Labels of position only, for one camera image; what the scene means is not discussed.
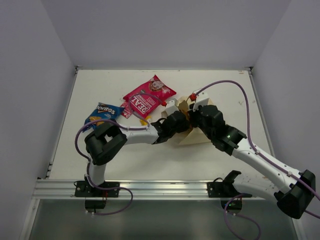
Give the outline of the brown paper bag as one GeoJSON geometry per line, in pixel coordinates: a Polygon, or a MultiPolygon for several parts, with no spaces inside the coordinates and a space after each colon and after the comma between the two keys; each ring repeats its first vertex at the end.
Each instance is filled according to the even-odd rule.
{"type": "MultiPolygon", "coordinates": [[[[188,114],[189,106],[191,104],[191,100],[187,100],[186,96],[180,97],[178,100],[178,109],[182,112],[186,119],[189,121],[190,117],[188,114]]],[[[198,128],[193,128],[189,126],[189,128],[181,133],[176,133],[171,141],[175,145],[186,146],[186,145],[196,145],[196,144],[204,144],[210,143],[211,141],[206,137],[206,135],[198,128]]]]}

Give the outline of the large red snack bag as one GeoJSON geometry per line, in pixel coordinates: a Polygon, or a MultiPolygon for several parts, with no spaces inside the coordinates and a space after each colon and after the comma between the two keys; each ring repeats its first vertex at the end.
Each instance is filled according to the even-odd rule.
{"type": "Polygon", "coordinates": [[[131,111],[145,118],[159,105],[165,106],[167,99],[177,92],[164,84],[157,75],[126,94],[123,99],[128,102],[131,111]]]}

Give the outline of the yellow snack packet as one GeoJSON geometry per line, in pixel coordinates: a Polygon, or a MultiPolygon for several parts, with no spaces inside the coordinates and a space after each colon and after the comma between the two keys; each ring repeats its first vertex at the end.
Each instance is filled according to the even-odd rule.
{"type": "Polygon", "coordinates": [[[139,121],[142,126],[147,126],[148,124],[150,124],[152,122],[152,117],[150,115],[148,115],[145,118],[140,119],[139,121]]]}

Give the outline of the small pink snack packet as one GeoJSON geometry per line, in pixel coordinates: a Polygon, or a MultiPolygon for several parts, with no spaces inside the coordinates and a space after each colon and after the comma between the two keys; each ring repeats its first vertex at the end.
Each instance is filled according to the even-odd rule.
{"type": "Polygon", "coordinates": [[[130,110],[129,104],[127,101],[124,101],[121,105],[121,108],[123,108],[123,111],[121,113],[121,115],[123,117],[125,117],[126,119],[128,119],[131,115],[132,115],[132,111],[130,110]]]}

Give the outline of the blue white snack bag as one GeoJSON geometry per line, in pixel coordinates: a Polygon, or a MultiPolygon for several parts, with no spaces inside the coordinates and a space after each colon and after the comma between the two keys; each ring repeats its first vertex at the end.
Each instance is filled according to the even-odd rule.
{"type": "Polygon", "coordinates": [[[116,120],[124,109],[121,106],[99,102],[95,110],[85,119],[84,125],[100,119],[116,120]]]}

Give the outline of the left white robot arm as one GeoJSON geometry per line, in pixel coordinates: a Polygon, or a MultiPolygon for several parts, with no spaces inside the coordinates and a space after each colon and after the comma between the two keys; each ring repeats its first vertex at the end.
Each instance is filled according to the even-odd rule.
{"type": "Polygon", "coordinates": [[[175,134],[187,131],[189,127],[190,122],[180,111],[175,111],[166,118],[150,123],[149,127],[130,128],[121,126],[115,121],[106,120],[84,139],[89,155],[86,171],[87,192],[95,197],[103,193],[106,165],[123,146],[162,144],[175,134]]]}

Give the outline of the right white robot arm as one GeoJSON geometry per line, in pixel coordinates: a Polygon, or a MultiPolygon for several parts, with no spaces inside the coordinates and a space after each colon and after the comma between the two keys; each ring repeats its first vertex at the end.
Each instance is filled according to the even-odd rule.
{"type": "Polygon", "coordinates": [[[215,105],[193,103],[188,114],[191,125],[198,127],[216,149],[250,165],[275,186],[270,193],[257,187],[258,196],[275,199],[278,208],[293,219],[302,217],[316,195],[313,172],[292,168],[263,151],[247,134],[226,124],[215,105]]]}

